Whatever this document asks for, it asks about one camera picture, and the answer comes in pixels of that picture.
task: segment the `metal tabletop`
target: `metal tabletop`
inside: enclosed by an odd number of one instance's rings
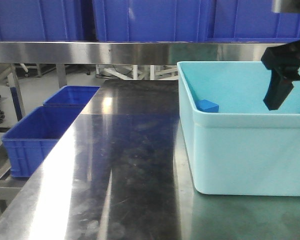
[[[0,240],[296,240],[300,197],[193,186],[177,81],[106,81],[0,218]]]

